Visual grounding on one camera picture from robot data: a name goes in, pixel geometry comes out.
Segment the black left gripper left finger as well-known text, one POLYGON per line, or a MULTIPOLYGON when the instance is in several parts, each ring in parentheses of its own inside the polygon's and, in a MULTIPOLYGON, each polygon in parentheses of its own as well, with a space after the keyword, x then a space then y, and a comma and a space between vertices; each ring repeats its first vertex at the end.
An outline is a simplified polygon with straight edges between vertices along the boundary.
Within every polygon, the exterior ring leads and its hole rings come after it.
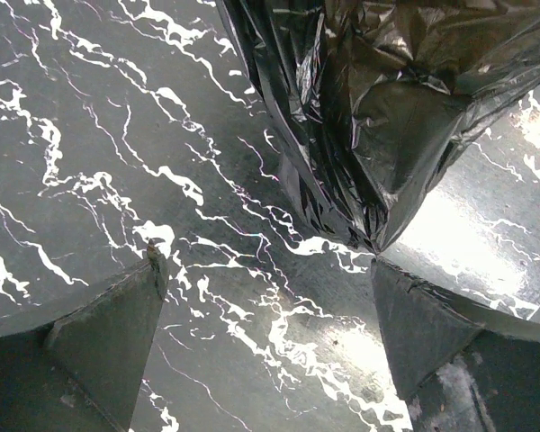
POLYGON ((169 270, 155 240, 136 264, 0 319, 0 431, 127 431, 169 270))

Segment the black trash bag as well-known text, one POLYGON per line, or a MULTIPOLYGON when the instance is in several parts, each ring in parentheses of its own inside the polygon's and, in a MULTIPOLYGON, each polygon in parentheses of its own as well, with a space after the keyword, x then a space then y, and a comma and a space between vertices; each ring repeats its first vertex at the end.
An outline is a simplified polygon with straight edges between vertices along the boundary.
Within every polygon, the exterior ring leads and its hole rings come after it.
POLYGON ((540 1, 220 1, 323 238, 383 252, 469 144, 540 85, 540 1))

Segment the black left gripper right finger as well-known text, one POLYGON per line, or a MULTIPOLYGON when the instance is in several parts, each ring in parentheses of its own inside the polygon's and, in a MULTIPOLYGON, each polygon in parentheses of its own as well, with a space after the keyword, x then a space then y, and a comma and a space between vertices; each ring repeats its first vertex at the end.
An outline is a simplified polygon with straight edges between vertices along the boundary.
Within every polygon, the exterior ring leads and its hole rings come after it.
POLYGON ((540 431, 540 324, 384 258, 373 297, 391 378, 415 431, 540 431))

